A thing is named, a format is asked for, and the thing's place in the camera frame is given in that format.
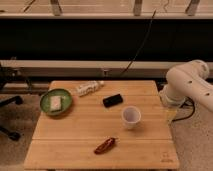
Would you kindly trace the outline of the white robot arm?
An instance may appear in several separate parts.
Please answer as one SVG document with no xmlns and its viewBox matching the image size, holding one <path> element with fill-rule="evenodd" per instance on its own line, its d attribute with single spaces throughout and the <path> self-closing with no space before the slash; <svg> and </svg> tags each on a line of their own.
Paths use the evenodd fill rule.
<svg viewBox="0 0 213 171">
<path fill-rule="evenodd" d="M 162 104 L 179 108 L 190 98 L 213 112 L 213 85 L 206 81 L 209 74 L 209 67 L 202 60 L 173 66 L 166 73 L 167 84 L 159 92 Z"/>
</svg>

